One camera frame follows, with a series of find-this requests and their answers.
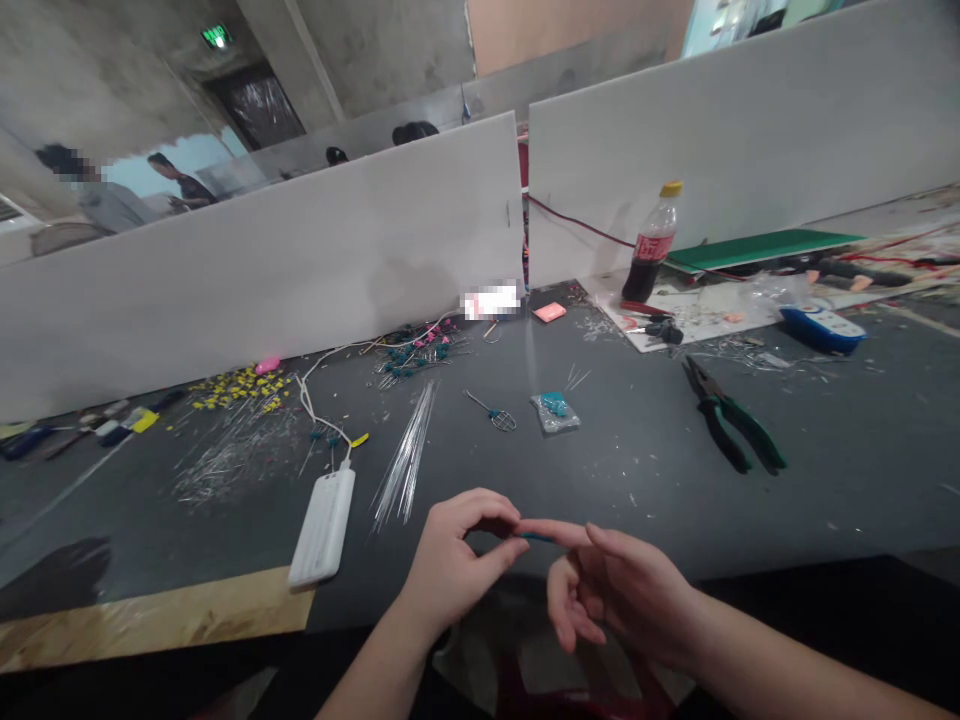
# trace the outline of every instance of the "dark hair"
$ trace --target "dark hair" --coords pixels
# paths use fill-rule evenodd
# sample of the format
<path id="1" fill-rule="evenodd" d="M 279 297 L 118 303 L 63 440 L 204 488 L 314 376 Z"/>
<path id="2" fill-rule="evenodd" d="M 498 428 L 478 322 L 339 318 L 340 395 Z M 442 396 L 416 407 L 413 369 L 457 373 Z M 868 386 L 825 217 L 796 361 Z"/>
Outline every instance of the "dark hair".
<path id="1" fill-rule="evenodd" d="M 147 162 L 156 163 L 157 165 L 163 165 L 164 167 L 173 167 L 173 163 L 167 160 L 167 156 L 163 153 L 154 153 L 147 158 Z"/>
<path id="2" fill-rule="evenodd" d="M 393 129 L 393 144 L 406 145 L 408 142 L 439 134 L 440 131 L 432 123 L 426 120 L 418 120 L 395 127 Z"/>
<path id="3" fill-rule="evenodd" d="M 60 143 L 44 145 L 35 151 L 37 159 L 57 175 L 80 179 L 87 174 L 88 163 L 76 150 Z"/>
<path id="4" fill-rule="evenodd" d="M 347 157 L 347 154 L 343 150 L 333 146 L 327 148 L 327 164 L 330 167 L 344 162 L 350 162 L 350 158 Z"/>

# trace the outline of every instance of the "white cable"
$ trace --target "white cable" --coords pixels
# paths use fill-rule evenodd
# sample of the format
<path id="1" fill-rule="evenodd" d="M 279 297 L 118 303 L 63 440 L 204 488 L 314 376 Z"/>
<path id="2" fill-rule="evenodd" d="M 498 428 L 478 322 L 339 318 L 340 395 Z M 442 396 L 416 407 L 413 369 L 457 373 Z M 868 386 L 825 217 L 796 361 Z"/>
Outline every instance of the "white cable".
<path id="1" fill-rule="evenodd" d="M 398 343 L 396 345 L 388 345 L 387 343 L 377 342 L 376 340 L 371 342 L 360 342 L 360 343 L 350 343 L 349 345 L 341 345 L 340 347 L 334 348 L 333 350 L 328 350 L 323 355 L 321 355 L 320 358 L 311 366 L 311 368 L 303 374 L 303 377 L 300 377 L 299 375 L 294 375 L 294 378 L 296 379 L 297 384 L 300 386 L 300 404 L 303 405 L 303 409 L 307 411 L 307 415 L 310 416 L 310 419 L 313 420 L 315 423 L 323 423 L 327 427 L 336 430 L 338 433 L 340 433 L 340 436 L 344 440 L 346 440 L 347 456 L 343 459 L 344 462 L 347 462 L 350 460 L 350 451 L 353 449 L 353 441 L 349 437 L 347 437 L 347 434 L 343 430 L 341 430 L 339 427 L 337 427 L 331 422 L 327 422 L 321 417 L 317 417 L 317 415 L 313 412 L 313 400 L 310 398 L 310 391 L 307 389 L 307 378 L 310 377 L 310 374 L 314 370 L 316 370 L 317 367 L 320 365 L 320 363 L 322 363 L 328 357 L 330 357 L 335 353 L 340 352 L 341 350 L 346 350 L 348 347 L 358 347 L 360 345 L 369 345 L 369 346 L 376 345 L 378 347 L 404 347 L 405 345 L 410 345 L 411 343 L 415 343 L 418 340 L 421 340 L 425 338 L 427 335 L 429 335 L 430 333 L 432 333 L 440 325 L 440 323 L 443 322 L 446 318 L 458 312 L 459 310 L 451 310 L 448 313 L 444 313 L 443 315 L 440 316 L 439 320 L 437 320 L 433 325 L 427 328 L 427 330 L 423 334 L 421 334 L 419 337 L 415 337 L 413 338 L 413 340 L 406 340 L 405 342 Z"/>

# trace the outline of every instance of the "man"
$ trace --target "man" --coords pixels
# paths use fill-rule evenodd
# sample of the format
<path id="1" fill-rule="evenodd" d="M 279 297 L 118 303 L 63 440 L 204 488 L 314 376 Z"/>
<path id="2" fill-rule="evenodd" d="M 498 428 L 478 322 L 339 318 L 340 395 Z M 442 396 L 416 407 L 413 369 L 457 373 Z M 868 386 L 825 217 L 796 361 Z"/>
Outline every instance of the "man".
<path id="1" fill-rule="evenodd" d="M 102 230 L 122 233 L 160 219 L 130 188 L 104 182 L 93 163 L 76 150 L 54 143 L 40 148 L 36 155 L 62 182 L 80 191 L 80 209 Z"/>
<path id="2" fill-rule="evenodd" d="M 198 210 L 199 208 L 213 205 L 217 202 L 217 198 L 203 186 L 203 183 L 177 170 L 163 153 L 154 153 L 147 158 L 147 162 L 150 163 L 150 167 L 167 178 L 167 180 L 176 180 L 177 184 L 180 185 L 180 195 L 183 196 L 183 199 L 172 198 L 170 201 L 171 205 L 179 205 L 190 208 L 191 210 Z"/>

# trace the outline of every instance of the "plastic bottle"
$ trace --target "plastic bottle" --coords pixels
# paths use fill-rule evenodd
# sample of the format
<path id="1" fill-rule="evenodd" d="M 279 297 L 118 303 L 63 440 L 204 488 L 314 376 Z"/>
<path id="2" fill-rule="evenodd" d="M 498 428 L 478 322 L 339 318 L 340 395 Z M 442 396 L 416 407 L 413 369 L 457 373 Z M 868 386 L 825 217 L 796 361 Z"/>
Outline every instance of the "plastic bottle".
<path id="1" fill-rule="evenodd" d="M 633 249 L 630 274 L 623 284 L 624 300 L 646 302 L 653 292 L 660 266 L 667 259 L 677 234 L 677 198 L 683 190 L 680 181 L 669 182 L 660 190 L 660 202 L 643 221 Z"/>

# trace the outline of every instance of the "pink eraser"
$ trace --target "pink eraser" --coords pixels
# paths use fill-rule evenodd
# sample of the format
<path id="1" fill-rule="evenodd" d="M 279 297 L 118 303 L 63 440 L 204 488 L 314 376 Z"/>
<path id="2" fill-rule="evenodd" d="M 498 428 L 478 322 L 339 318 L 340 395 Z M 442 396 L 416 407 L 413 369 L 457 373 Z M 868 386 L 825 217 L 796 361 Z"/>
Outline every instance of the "pink eraser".
<path id="1" fill-rule="evenodd" d="M 280 367 L 280 358 L 269 357 L 262 363 L 258 363 L 257 367 L 254 368 L 254 372 L 257 373 L 257 375 L 265 375 L 268 372 L 273 372 L 278 367 Z"/>
<path id="2" fill-rule="evenodd" d="M 559 303 L 550 303 L 549 305 L 544 305 L 539 310 L 534 310 L 533 314 L 544 322 L 551 322 L 558 317 L 566 315 L 567 309 Z"/>

